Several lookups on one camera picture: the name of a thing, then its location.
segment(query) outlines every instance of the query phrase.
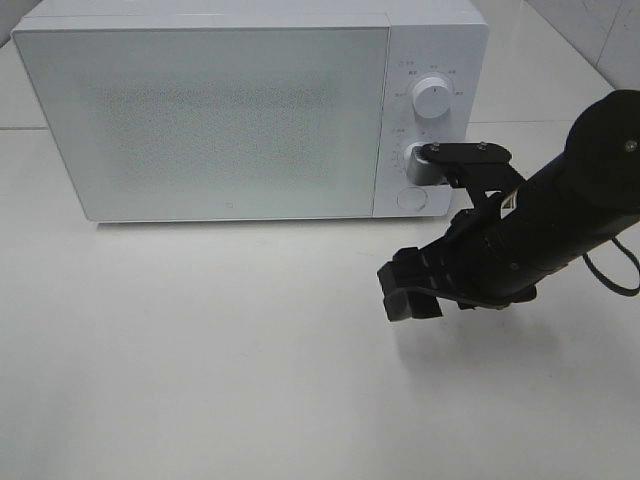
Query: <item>control panel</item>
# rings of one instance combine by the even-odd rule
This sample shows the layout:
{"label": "control panel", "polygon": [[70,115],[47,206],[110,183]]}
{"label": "control panel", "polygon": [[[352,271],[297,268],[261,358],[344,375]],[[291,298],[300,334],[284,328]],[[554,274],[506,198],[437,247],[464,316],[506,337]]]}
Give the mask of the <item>control panel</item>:
{"label": "control panel", "polygon": [[415,147],[464,141],[487,36],[482,24],[391,27],[374,217],[447,213],[451,187]]}

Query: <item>screw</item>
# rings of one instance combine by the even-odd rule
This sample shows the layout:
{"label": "screw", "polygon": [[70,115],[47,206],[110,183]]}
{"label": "screw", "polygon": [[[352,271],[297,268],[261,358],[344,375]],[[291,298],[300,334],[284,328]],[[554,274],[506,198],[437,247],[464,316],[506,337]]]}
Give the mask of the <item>screw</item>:
{"label": "screw", "polygon": [[627,140],[627,142],[624,144],[624,151],[627,153],[635,152],[637,148],[638,142],[635,140]]}

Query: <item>round button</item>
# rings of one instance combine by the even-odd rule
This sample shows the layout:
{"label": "round button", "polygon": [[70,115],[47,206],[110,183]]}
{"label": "round button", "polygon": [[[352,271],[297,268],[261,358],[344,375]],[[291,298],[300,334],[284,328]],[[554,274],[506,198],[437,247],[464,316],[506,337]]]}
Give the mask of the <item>round button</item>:
{"label": "round button", "polygon": [[431,74],[413,87],[413,109],[422,118],[437,118],[451,107],[453,86],[444,75]]}
{"label": "round button", "polygon": [[419,212],[427,205],[427,192],[418,187],[405,188],[398,194],[398,206],[402,210]]}

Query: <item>power knob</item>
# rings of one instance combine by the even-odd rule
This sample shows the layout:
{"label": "power knob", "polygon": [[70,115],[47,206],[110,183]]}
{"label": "power knob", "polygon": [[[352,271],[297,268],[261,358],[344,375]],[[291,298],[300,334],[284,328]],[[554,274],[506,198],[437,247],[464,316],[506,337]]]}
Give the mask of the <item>power knob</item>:
{"label": "power knob", "polygon": [[431,73],[413,86],[413,109],[421,118],[438,118],[451,107],[452,95],[451,80],[442,74]]}

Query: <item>timer knob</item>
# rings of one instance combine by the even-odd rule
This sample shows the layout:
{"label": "timer knob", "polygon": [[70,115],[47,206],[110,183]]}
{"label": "timer knob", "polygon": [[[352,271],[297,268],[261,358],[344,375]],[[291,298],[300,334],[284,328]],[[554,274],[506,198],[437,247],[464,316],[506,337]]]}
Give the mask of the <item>timer knob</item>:
{"label": "timer knob", "polygon": [[439,73],[431,73],[413,86],[413,109],[421,118],[437,118],[449,110],[452,94],[451,80]]}
{"label": "timer knob", "polygon": [[444,180],[442,169],[422,156],[424,143],[413,143],[404,151],[407,165],[407,180],[413,185],[439,185]]}

